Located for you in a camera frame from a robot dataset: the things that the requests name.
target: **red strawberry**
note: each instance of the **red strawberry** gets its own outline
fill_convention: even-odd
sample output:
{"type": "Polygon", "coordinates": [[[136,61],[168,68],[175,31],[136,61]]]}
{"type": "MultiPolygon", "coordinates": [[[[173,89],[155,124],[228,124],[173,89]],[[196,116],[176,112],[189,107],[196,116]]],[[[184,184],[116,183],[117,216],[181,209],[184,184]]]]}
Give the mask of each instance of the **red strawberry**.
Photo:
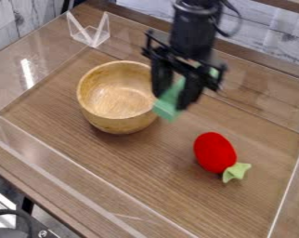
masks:
{"type": "Polygon", "coordinates": [[[237,163],[236,151],[223,135],[215,132],[200,135],[193,150],[203,168],[216,174],[224,173],[224,182],[243,179],[251,165],[237,163]]]}

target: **wooden table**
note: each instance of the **wooden table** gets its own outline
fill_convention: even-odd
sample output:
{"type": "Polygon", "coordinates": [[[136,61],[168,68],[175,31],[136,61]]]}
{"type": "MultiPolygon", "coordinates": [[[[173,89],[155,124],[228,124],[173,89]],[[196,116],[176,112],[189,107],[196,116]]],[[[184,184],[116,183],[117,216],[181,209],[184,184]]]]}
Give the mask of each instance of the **wooden table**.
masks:
{"type": "MultiPolygon", "coordinates": [[[[93,4],[73,13],[84,25],[103,14],[93,4]]],[[[207,92],[173,124],[101,133],[79,111],[79,79],[112,60],[149,63],[140,55],[149,27],[109,18],[99,49],[71,39],[60,17],[0,53],[0,175],[85,237],[265,237],[299,158],[299,79],[219,52],[231,66],[219,95],[207,92]],[[197,165],[192,143],[207,131],[253,164],[241,182],[223,185],[197,165]]],[[[291,224],[281,218],[275,234],[296,237],[295,213],[291,224]]]]}

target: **wooden bowl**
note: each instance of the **wooden bowl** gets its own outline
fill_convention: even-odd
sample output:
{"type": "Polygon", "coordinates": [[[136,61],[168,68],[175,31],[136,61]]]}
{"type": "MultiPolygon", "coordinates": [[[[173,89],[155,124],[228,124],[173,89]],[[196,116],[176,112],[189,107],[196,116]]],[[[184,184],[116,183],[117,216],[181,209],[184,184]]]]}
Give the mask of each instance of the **wooden bowl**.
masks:
{"type": "Polygon", "coordinates": [[[77,90],[83,114],[101,131],[131,134],[156,119],[152,112],[149,66],[133,61],[113,61],[91,70],[77,90]]]}

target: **robotic arm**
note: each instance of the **robotic arm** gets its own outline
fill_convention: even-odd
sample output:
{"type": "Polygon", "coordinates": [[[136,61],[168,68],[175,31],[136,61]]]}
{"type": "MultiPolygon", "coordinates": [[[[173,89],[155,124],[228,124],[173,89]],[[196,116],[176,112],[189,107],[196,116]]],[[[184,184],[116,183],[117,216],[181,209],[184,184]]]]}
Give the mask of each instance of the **robotic arm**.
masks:
{"type": "Polygon", "coordinates": [[[169,38],[149,30],[143,54],[151,59],[152,91],[157,98],[173,83],[173,72],[184,76],[177,110],[185,110],[188,105],[197,101],[205,88],[213,91],[220,88],[227,66],[216,59],[212,50],[216,33],[225,37],[237,33],[241,17],[227,0],[179,0],[173,7],[175,19],[169,38]],[[239,23],[231,33],[219,27],[224,6],[237,13],[239,23]]]}

